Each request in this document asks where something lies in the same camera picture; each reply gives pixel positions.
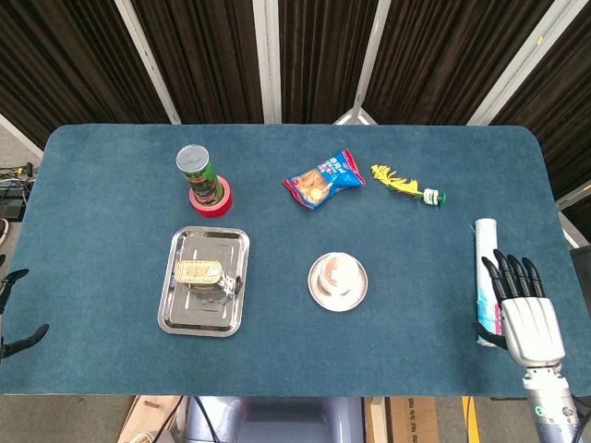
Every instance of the red roll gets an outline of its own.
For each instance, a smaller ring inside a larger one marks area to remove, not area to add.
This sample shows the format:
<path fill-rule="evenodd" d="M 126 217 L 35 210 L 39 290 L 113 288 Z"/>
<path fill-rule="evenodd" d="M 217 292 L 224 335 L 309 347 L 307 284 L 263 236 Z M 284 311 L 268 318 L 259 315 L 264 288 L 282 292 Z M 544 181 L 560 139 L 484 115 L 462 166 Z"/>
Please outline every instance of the red roll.
<path fill-rule="evenodd" d="M 188 199 L 195 210 L 203 217 L 213 219 L 215 217 L 222 217 L 230 208 L 232 208 L 232 189 L 225 178 L 218 175 L 218 181 L 223 186 L 223 197 L 219 203 L 212 206 L 200 205 L 195 198 L 195 194 L 191 188 L 188 189 Z"/>

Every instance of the snack bag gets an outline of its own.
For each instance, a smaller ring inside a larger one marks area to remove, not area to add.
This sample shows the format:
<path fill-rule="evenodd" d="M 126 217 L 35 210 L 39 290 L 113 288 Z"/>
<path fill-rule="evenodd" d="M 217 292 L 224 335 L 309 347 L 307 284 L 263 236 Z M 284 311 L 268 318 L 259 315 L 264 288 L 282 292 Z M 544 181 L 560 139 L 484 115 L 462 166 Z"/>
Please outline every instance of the snack bag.
<path fill-rule="evenodd" d="M 309 210 L 314 210 L 341 189 L 365 183 L 349 150 L 341 150 L 314 169 L 283 180 L 294 198 Z"/>

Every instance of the blue snack bag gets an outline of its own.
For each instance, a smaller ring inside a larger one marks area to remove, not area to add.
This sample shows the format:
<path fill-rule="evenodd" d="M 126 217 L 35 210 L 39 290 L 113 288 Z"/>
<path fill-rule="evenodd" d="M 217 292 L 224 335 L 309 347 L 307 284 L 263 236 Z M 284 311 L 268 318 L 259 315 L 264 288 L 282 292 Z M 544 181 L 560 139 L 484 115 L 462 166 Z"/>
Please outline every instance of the blue snack bag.
<path fill-rule="evenodd" d="M 349 150 L 341 150 L 314 169 L 283 180 L 292 196 L 309 210 L 314 210 L 341 189 L 365 183 Z"/>

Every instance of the white robotic hand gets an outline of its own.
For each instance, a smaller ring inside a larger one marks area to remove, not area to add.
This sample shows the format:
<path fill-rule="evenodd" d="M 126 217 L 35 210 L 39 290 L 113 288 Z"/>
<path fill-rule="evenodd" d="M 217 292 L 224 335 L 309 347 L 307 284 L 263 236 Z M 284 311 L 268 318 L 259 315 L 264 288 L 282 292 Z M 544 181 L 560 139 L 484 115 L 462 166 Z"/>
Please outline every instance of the white robotic hand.
<path fill-rule="evenodd" d="M 505 257 L 499 250 L 495 249 L 494 254 L 499 269 L 486 257 L 482 262 L 501 307 L 504 337 L 489 333 L 479 324 L 478 333 L 507 349 L 520 366 L 558 366 L 565 355 L 561 329 L 536 267 L 527 258 L 522 265 L 516 257 Z"/>
<path fill-rule="evenodd" d="M 561 375 L 561 360 L 566 354 L 561 329 L 537 269 L 528 258 L 522 265 L 514 256 L 505 257 L 497 249 L 494 255 L 498 269 L 486 257 L 482 262 L 501 307 L 504 336 L 488 332 L 480 323 L 475 323 L 476 331 L 483 339 L 508 350 L 513 360 L 526 368 L 524 388 L 540 441 L 581 441 L 569 384 Z"/>

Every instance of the yellow toy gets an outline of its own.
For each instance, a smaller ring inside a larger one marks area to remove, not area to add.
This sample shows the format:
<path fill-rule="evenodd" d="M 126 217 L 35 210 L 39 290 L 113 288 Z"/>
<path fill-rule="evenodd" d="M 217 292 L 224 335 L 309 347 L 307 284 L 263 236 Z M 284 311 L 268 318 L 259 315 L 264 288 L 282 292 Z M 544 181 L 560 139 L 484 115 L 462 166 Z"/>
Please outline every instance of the yellow toy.
<path fill-rule="evenodd" d="M 423 201 L 428 205 L 443 206 L 447 200 L 444 192 L 437 189 L 426 188 L 424 191 L 418 190 L 418 181 L 414 178 L 408 180 L 402 177 L 394 176 L 396 171 L 390 172 L 390 166 L 385 164 L 374 164 L 371 166 L 371 173 L 373 178 L 385 184 L 388 188 L 396 192 L 406 194 L 411 198 L 423 198 Z"/>

